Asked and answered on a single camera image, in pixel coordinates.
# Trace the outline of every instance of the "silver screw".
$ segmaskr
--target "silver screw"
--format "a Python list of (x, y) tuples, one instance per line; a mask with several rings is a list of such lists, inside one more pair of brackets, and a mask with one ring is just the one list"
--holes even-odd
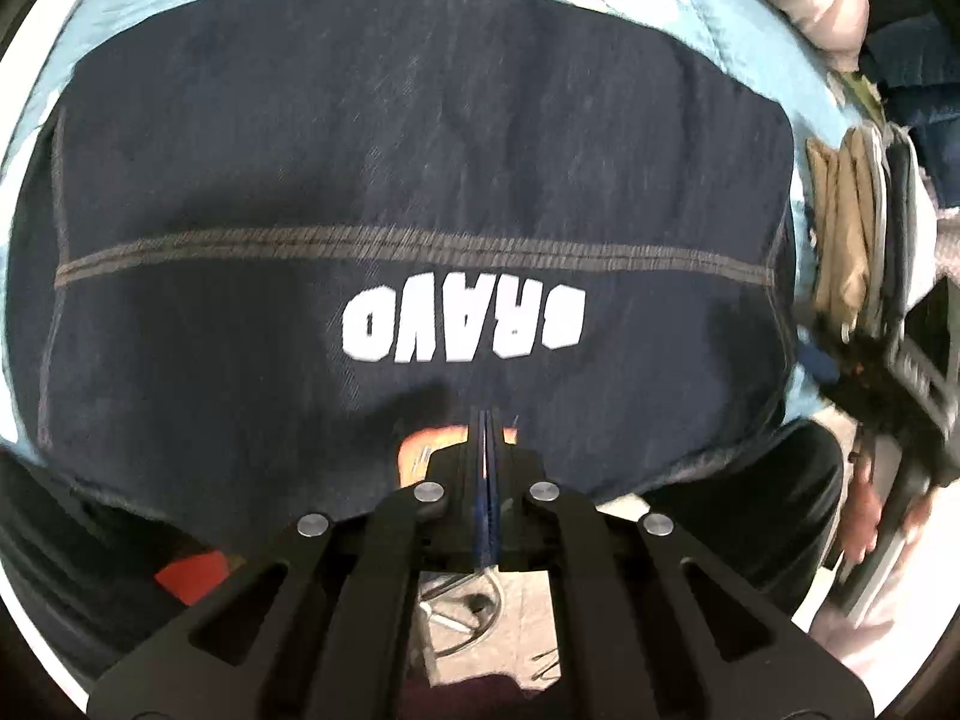
[(651, 536), (669, 536), (673, 533), (673, 520), (666, 514), (647, 514), (643, 528)]
[(443, 498), (443, 485), (436, 482), (421, 482), (414, 488), (414, 498), (421, 503), (434, 503)]
[(535, 501), (555, 501), (560, 497), (560, 488), (553, 482), (534, 482), (530, 494)]
[(330, 520), (323, 514), (304, 514), (296, 524), (296, 532), (306, 538), (314, 538), (314, 536), (323, 536), (329, 527)]

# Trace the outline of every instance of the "triangular cutout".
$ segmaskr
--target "triangular cutout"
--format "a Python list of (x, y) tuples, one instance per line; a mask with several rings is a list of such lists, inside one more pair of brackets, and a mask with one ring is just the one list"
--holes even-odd
[(730, 664), (773, 642), (767, 627), (719, 586), (695, 562), (685, 562), (683, 574), (707, 620), (721, 658)]
[(227, 608), (191, 635), (190, 643), (225, 664), (243, 664), (286, 576), (285, 565), (272, 565)]

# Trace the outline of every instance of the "red object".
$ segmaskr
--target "red object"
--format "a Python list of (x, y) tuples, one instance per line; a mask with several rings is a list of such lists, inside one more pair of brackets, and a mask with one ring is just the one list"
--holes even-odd
[(189, 607), (227, 579), (227, 558), (222, 552), (207, 552), (170, 563), (154, 575), (160, 585)]

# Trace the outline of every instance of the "white letter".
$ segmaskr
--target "white letter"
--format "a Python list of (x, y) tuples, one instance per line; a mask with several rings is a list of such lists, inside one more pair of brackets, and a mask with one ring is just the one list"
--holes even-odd
[(536, 339), (539, 300), (544, 294), (541, 282), (528, 278), (523, 282), (523, 298), (517, 305), (517, 276), (504, 274), (496, 283), (496, 328), (493, 352), (498, 357), (522, 357), (530, 354)]
[(480, 274), (470, 289), (464, 274), (447, 274), (443, 279), (443, 339), (448, 362), (473, 359), (494, 283), (493, 274)]
[(565, 284), (558, 284), (546, 296), (544, 306), (544, 336), (541, 341), (548, 349), (574, 346), (580, 342), (584, 330), (584, 303), (587, 293)]
[(376, 362), (394, 343), (397, 293), (390, 287), (363, 290), (344, 307), (344, 352), (354, 360)]
[(394, 362), (410, 362), (416, 348), (416, 360), (433, 360), (437, 331), (433, 316), (433, 274), (410, 276), (403, 285), (400, 301), (400, 330), (397, 330), (397, 354)]

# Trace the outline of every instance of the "brown folded cloth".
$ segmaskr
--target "brown folded cloth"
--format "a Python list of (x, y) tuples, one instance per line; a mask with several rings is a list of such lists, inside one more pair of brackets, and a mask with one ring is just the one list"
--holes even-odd
[(820, 270), (813, 304), (838, 333), (856, 327), (867, 298), (874, 245), (874, 185), (867, 143), (858, 127), (840, 148), (806, 140)]

